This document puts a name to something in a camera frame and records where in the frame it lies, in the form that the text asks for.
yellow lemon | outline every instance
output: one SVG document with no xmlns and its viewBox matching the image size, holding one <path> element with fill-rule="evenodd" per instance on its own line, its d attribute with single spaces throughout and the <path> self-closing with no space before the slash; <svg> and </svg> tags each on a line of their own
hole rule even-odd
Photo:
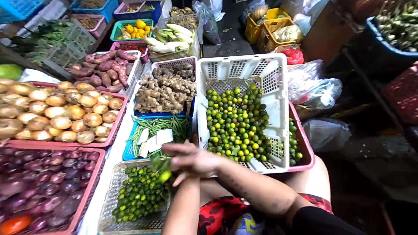
<svg viewBox="0 0 418 235">
<path fill-rule="evenodd" d="M 145 27 L 146 27 L 147 25 L 145 24 L 145 22 L 144 21 L 142 21 L 142 20 L 137 20 L 136 21 L 136 27 L 138 28 L 138 29 L 145 29 Z"/>
</svg>

green plastic basket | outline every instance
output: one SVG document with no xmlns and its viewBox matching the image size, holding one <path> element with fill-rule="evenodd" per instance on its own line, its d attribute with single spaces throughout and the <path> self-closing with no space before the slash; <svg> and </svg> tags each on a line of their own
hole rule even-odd
<svg viewBox="0 0 418 235">
<path fill-rule="evenodd" d="M 142 20 L 145 22 L 146 25 L 153 27 L 154 26 L 154 21 L 150 20 L 150 19 L 138 19 L 138 20 Z M 125 25 L 130 24 L 132 26 L 136 25 L 136 21 L 137 20 L 120 20 L 118 22 L 115 23 L 115 26 L 113 27 L 112 30 L 112 35 L 110 36 L 110 40 L 112 41 L 130 41 L 130 40 L 141 40 L 140 38 L 130 38 L 130 39 L 121 39 L 121 40 L 117 40 L 118 37 L 122 36 L 120 29 L 122 29 L 123 27 L 125 27 Z"/>
</svg>

yellow onion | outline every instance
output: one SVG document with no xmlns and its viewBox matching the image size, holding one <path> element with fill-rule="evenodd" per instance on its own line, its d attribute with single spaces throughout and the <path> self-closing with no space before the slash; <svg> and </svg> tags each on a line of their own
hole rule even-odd
<svg viewBox="0 0 418 235">
<path fill-rule="evenodd" d="M 105 126 L 97 126 L 94 129 L 94 133 L 96 134 L 97 137 L 107 137 L 110 134 L 110 128 L 105 127 Z"/>
<path fill-rule="evenodd" d="M 84 107 L 93 107 L 97 104 L 97 98 L 91 95 L 82 95 L 80 98 L 80 104 Z"/>
<path fill-rule="evenodd" d="M 97 103 L 98 104 L 108 105 L 109 104 L 109 100 L 106 99 L 104 96 L 100 95 L 99 97 L 97 97 Z"/>
<path fill-rule="evenodd" d="M 77 105 L 68 107 L 68 110 L 70 111 L 70 117 L 72 120 L 82 119 L 86 114 L 86 112 L 84 112 L 84 110 Z"/>
<path fill-rule="evenodd" d="M 96 127 L 103 122 L 102 117 L 94 112 L 87 113 L 86 115 L 84 115 L 83 121 L 84 124 L 91 127 Z"/>
<path fill-rule="evenodd" d="M 28 96 L 33 90 L 33 87 L 29 86 L 28 84 L 24 84 L 22 82 L 17 82 L 9 86 L 9 90 L 18 95 Z"/>
<path fill-rule="evenodd" d="M 32 132 L 29 129 L 25 128 L 16 134 L 15 139 L 16 140 L 31 140 Z"/>
<path fill-rule="evenodd" d="M 68 88 L 73 88 L 74 85 L 68 81 L 61 81 L 58 83 L 58 89 L 60 89 L 61 91 L 68 89 Z"/>
<path fill-rule="evenodd" d="M 76 105 L 79 103 L 81 96 L 80 93 L 71 92 L 65 95 L 65 100 Z"/>
<path fill-rule="evenodd" d="M 54 117 L 51 119 L 51 125 L 54 128 L 64 130 L 71 126 L 72 122 L 68 117 Z"/>
<path fill-rule="evenodd" d="M 46 130 L 33 131 L 32 139 L 40 141 L 50 141 L 53 139 L 53 136 Z"/>
<path fill-rule="evenodd" d="M 47 116 L 48 118 L 54 118 L 58 116 L 66 117 L 68 115 L 69 113 L 67 112 L 67 110 L 61 106 L 49 107 L 45 110 L 45 116 Z"/>
<path fill-rule="evenodd" d="M 97 114 L 105 114 L 107 111 L 109 111 L 109 108 L 107 107 L 107 105 L 95 104 L 93 106 L 93 112 L 95 112 Z"/>
<path fill-rule="evenodd" d="M 60 142 L 74 142 L 77 140 L 77 134 L 72 130 L 63 131 L 55 136 L 54 140 Z"/>
<path fill-rule="evenodd" d="M 98 91 L 94 90 L 94 91 L 88 91 L 88 92 L 86 92 L 85 95 L 91 95 L 91 96 L 97 98 L 97 97 L 100 96 L 100 93 Z"/>
<path fill-rule="evenodd" d="M 119 110 L 120 108 L 122 108 L 122 104 L 123 104 L 123 100 L 119 98 L 113 98 L 109 100 L 109 108 L 113 110 Z"/>
<path fill-rule="evenodd" d="M 77 142 L 82 144 L 91 143 L 94 141 L 94 134 L 91 131 L 83 131 L 77 133 Z"/>
<path fill-rule="evenodd" d="M 49 124 L 49 119 L 46 117 L 34 117 L 26 126 L 31 131 L 43 130 Z"/>
<path fill-rule="evenodd" d="M 112 123 L 115 122 L 117 119 L 117 115 L 112 112 L 107 112 L 102 115 L 103 122 L 105 123 Z"/>
<path fill-rule="evenodd" d="M 88 83 L 79 83 L 77 84 L 77 90 L 81 91 L 82 93 L 88 91 L 94 91 L 96 88 Z"/>
<path fill-rule="evenodd" d="M 84 124 L 83 120 L 77 120 L 74 121 L 73 124 L 71 124 L 71 130 L 73 130 L 74 132 L 82 132 L 89 129 L 88 126 L 86 126 L 86 124 Z"/>
<path fill-rule="evenodd" d="M 21 108 L 15 105 L 0 105 L 0 118 L 15 118 L 21 114 Z"/>
<path fill-rule="evenodd" d="M 39 115 L 31 113 L 31 112 L 25 112 L 19 115 L 18 120 L 21 121 L 23 124 L 28 124 L 30 120 L 39 117 Z"/>
<path fill-rule="evenodd" d="M 29 98 L 31 99 L 31 101 L 45 101 L 48 98 L 48 96 L 49 92 L 42 89 L 33 90 L 29 94 Z"/>
<path fill-rule="evenodd" d="M 53 136 L 57 136 L 58 134 L 62 132 L 62 130 L 54 128 L 52 125 L 46 126 L 45 130 L 48 131 Z"/>
<path fill-rule="evenodd" d="M 0 119 L 0 139 L 14 137 L 23 128 L 23 123 L 17 119 Z"/>
<path fill-rule="evenodd" d="M 42 101 L 31 102 L 29 111 L 34 114 L 43 114 L 48 108 L 48 105 Z"/>
</svg>

hand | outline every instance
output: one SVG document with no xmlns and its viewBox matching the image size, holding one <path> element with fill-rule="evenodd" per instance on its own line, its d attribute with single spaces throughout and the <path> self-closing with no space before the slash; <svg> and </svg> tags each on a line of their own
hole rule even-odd
<svg viewBox="0 0 418 235">
<path fill-rule="evenodd" d="M 164 144 L 161 150 L 163 153 L 173 156 L 171 160 L 172 171 L 183 170 L 174 181 L 174 187 L 179 185 L 187 176 L 209 177 L 216 174 L 218 166 L 224 159 L 206 150 L 198 149 L 188 140 L 184 144 Z"/>
</svg>

white plastic bag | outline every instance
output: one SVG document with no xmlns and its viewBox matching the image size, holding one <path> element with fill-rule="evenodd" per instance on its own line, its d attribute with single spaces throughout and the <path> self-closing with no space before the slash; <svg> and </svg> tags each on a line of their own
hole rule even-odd
<svg viewBox="0 0 418 235">
<path fill-rule="evenodd" d="M 330 118 L 311 119 L 303 124 L 303 130 L 314 152 L 337 151 L 351 136 L 348 124 Z"/>
</svg>

